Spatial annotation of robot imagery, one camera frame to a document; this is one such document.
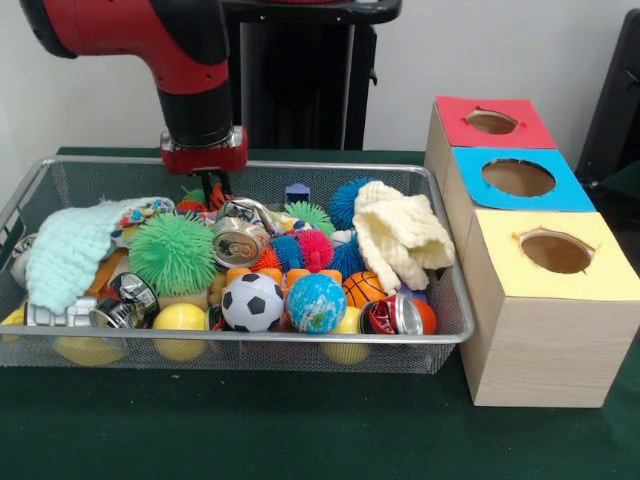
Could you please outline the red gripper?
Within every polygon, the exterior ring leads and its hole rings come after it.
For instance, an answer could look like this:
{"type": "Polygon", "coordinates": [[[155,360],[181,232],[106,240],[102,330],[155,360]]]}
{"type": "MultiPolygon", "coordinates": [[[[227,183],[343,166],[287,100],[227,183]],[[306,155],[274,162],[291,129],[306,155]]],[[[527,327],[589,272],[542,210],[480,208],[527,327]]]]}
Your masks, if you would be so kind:
{"type": "MultiPolygon", "coordinates": [[[[162,161],[172,174],[195,174],[205,170],[217,171],[221,190],[226,197],[232,195],[227,172],[242,170],[248,162],[248,135],[243,126],[234,126],[222,142],[209,147],[184,147],[176,144],[168,131],[160,137],[162,161]]],[[[204,199],[212,206],[212,183],[209,174],[200,175],[204,199]]]]}

